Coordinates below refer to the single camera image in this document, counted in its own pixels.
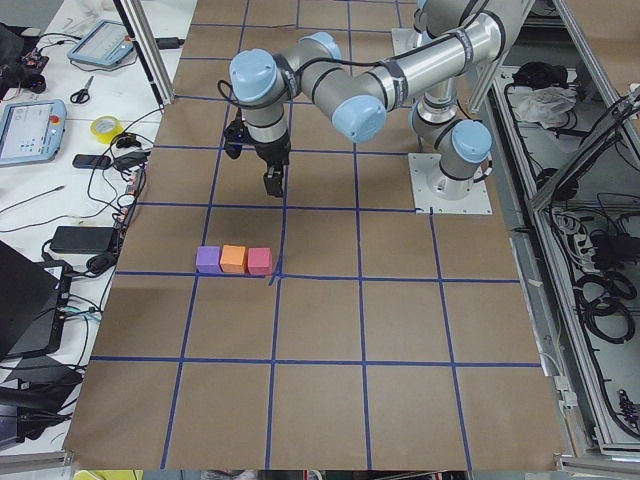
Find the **white table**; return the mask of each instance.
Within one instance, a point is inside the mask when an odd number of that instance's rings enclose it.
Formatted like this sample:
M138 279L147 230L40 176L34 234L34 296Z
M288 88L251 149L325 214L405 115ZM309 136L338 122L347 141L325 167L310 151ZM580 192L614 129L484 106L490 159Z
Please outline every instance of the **white table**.
M193 10L197 0L147 0L143 6L149 23L156 37L185 38ZM106 11L101 19L118 20L115 11ZM60 10L52 20L47 32L65 32L70 25L83 25L85 31L91 28L93 22L84 22L83 15L75 0L65 0ZM57 41L58 37L45 37L40 45L49 41ZM45 100L59 98L65 102L68 119L65 134L58 155L48 163L9 167L0 170L0 208L17 203L41 192L64 185L64 189L50 193L25 205L12 209L0 215L0 231L6 231L22 225L39 223L59 215L70 215L46 225L20 230L14 233L0 233L0 239L8 243L20 253L33 261L40 261L42 244L52 237L58 225L87 225L111 226L112 210L106 209L94 218L80 219L79 217L98 212L103 205L90 200L86 195L90 170L79 170L72 166L72 160L77 153L99 154L105 145L99 143L91 134L91 121L102 115L113 115L120 119L126 127L131 121L145 113L158 108L154 95L149 87L140 62L115 72L83 72L72 66L66 56L71 44L47 48L45 54L50 57L48 65L43 71L47 79L47 90L40 95L24 92L18 98L0 103L0 114L6 105L29 100ZM162 59L171 78L174 77L180 50L165 50L161 52ZM85 105L73 105L69 96L80 89L89 76L95 75L90 88L91 100ZM15 90L10 90L7 97L11 97ZM147 117L136 124L133 131L153 140L161 120L159 113ZM117 187L120 193L124 191L125 183L120 174L114 170L106 173L108 179ZM102 179L101 173L96 172L92 183L92 195L104 200L114 197L113 191ZM78 270L83 270L89 256L85 255L57 255ZM107 288L111 271L97 279L76 279L72 283L71 292L99 302L103 291ZM51 357L61 363L86 364L98 324L89 322L89 341L82 359L79 355L85 341L86 325L82 319L71 320L65 324L60 349ZM13 366L17 362L6 363ZM8 375L0 371L0 381ZM62 449L64 437L69 422L48 428L35 441L25 443L0 452L0 455L19 455L33 453L56 452Z

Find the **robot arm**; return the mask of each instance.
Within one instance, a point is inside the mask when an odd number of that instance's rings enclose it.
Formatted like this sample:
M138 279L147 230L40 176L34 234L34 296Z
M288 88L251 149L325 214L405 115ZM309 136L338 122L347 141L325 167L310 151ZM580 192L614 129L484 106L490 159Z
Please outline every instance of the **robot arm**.
M371 68L356 77L341 68L353 62L342 60L340 48L324 32L280 54L241 52L229 71L242 113L225 131L225 149L236 157L243 143L254 145L267 163L267 193L282 196L291 149L284 102L304 93L340 133L360 143L384 127L387 112L416 98L411 126L443 149L441 169L451 179L468 180L486 158L491 137L480 124L454 125L456 77L472 65L495 60L513 44L526 17L525 3L418 0L415 48L368 64Z

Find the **scissors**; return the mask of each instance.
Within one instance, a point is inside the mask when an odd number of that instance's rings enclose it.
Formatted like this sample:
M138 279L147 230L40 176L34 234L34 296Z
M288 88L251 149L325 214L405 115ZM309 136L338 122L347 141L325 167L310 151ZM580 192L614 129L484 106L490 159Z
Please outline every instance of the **scissors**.
M89 101L89 99L91 98L91 95L89 95L89 87L91 86L91 82L93 82L93 77L94 76L91 75L91 78L85 84L85 86L71 95L71 98L69 98L69 100L71 100L71 103L82 105L83 103L87 103Z

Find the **blue joint cap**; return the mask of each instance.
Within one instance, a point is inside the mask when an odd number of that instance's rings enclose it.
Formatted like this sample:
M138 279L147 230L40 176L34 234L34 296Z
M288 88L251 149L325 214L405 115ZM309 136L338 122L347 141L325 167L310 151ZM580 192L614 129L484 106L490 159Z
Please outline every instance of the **blue joint cap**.
M254 102L276 83L278 68L269 52L256 48L240 52L231 60L229 76L236 98L241 102Z
M411 127L411 130L414 130L413 128L413 116L416 113L416 110L418 109L418 101L416 100L415 102L413 102L413 105L411 107L411 110L409 110L409 126Z
M453 148L466 162L480 164L491 150L491 134L480 122L463 120L453 128Z
M324 48L329 50L331 54L331 58L336 60L342 60L342 53L340 52L340 46L336 43L335 39L329 35L327 32L318 32L313 35L309 35L307 37L302 37L300 40L314 40L322 45Z
M340 104L333 112L333 126L353 143L371 140L387 120L382 102L373 95L358 95Z

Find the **orange cube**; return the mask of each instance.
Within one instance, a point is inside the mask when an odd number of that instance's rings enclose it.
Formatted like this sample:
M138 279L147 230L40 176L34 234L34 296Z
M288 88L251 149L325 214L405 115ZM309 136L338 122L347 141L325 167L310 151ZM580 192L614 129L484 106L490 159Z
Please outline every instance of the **orange cube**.
M247 247L224 245L220 257L220 268L224 273L246 273Z

